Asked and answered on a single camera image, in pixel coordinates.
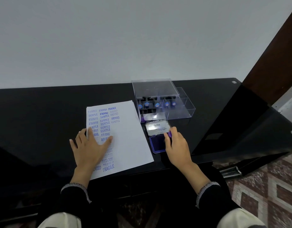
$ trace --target glossy desk surface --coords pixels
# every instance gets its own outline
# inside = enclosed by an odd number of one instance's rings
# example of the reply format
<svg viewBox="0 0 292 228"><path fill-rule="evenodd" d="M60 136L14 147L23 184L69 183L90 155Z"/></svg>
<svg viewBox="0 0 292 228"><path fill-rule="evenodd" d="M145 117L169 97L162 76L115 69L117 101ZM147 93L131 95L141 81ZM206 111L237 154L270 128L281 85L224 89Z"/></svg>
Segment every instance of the glossy desk surface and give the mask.
<svg viewBox="0 0 292 228"><path fill-rule="evenodd" d="M174 84L184 89L196 108L190 119L169 121L186 138L194 162L292 148L292 123L237 79ZM131 83L0 89L0 176L4 179L0 186L71 177L76 165L69 139L85 127L86 107L128 100L134 101ZM153 158L152 163L104 178L171 167L166 153Z"/></svg>

